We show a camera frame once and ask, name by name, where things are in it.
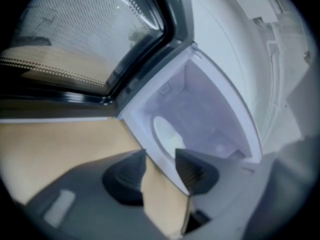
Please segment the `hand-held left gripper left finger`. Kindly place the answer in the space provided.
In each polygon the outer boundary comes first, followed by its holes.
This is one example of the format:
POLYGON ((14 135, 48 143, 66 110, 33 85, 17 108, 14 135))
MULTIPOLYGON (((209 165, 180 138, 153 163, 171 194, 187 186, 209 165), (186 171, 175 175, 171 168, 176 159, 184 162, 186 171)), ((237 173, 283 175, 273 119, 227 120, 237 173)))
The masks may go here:
POLYGON ((160 240, 146 216, 145 150, 78 165, 38 192, 25 213, 50 240, 160 240))

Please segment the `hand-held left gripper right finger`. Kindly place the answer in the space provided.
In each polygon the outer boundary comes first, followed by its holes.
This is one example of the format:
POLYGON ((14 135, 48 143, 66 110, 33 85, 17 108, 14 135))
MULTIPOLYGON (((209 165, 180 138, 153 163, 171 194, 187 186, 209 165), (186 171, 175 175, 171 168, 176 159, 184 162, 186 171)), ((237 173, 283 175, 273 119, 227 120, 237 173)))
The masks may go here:
POLYGON ((188 193, 182 235, 242 240, 265 189, 264 166, 178 149, 175 168, 188 193))

